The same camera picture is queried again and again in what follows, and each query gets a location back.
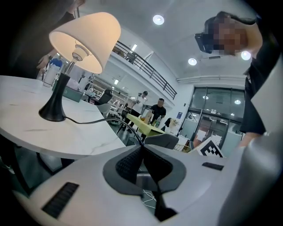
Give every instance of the glass door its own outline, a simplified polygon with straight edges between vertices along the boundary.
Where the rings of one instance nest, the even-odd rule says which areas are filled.
[[[221,149],[228,129],[228,120],[203,114],[192,141],[197,147],[211,137],[213,142]]]

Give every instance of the balcony railing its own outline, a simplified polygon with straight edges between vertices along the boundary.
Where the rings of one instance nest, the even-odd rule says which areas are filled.
[[[128,46],[121,42],[117,42],[113,48],[113,52],[129,61],[131,64],[136,65],[139,70],[146,73],[151,79],[153,79],[162,89],[167,92],[173,99],[176,96],[176,91],[168,84],[168,82],[159,74],[145,59],[140,55],[132,51]]]

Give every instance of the white marble table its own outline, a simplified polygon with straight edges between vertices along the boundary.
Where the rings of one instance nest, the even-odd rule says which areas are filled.
[[[19,146],[59,158],[80,159],[124,147],[107,122],[75,124],[44,120],[38,110],[52,94],[35,79],[0,76],[0,134]],[[95,105],[63,97],[66,116],[89,122],[103,119]]]

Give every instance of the black lamp base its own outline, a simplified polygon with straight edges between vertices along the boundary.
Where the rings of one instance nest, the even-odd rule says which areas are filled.
[[[48,102],[39,110],[39,115],[52,122],[65,120],[65,113],[62,107],[62,96],[70,77],[64,73],[60,74],[56,87]]]

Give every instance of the lampshade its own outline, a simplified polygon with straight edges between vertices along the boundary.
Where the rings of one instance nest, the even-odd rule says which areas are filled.
[[[72,61],[75,45],[84,46],[90,55],[76,62],[80,68],[100,74],[121,34],[117,19],[99,12],[80,17],[56,28],[49,34],[52,46],[68,61]]]

